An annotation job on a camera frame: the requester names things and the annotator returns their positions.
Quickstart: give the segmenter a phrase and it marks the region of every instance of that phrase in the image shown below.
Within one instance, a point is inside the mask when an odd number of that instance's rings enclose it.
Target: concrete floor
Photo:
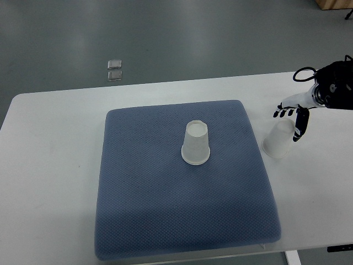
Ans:
[[[0,0],[0,126],[20,93],[322,68],[353,55],[348,12],[314,0]],[[122,81],[107,81],[110,59],[122,59]],[[351,251],[299,255],[303,265],[353,263]],[[275,253],[188,264],[286,261]]]

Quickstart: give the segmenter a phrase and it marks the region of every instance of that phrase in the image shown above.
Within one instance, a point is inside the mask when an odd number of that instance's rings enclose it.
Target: robotic hand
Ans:
[[[312,70],[314,75],[307,79],[297,79],[296,76],[303,70]],[[351,109],[353,110],[353,59],[349,55],[344,61],[334,62],[316,71],[312,67],[299,69],[293,75],[296,82],[305,82],[315,79],[315,84],[308,92],[285,98],[277,107],[274,118],[282,118],[288,111],[291,116],[296,110],[296,128],[293,141],[298,141],[306,132],[309,122],[309,110],[312,108]]]

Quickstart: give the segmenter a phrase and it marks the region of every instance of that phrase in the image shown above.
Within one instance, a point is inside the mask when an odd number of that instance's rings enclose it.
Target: upside-down cup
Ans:
[[[205,163],[210,157],[208,146],[207,124],[193,120],[186,126],[181,156],[186,163],[197,166]]]
[[[294,131],[294,121],[281,118],[263,140],[262,146],[265,153],[273,158],[283,158],[288,153]]]

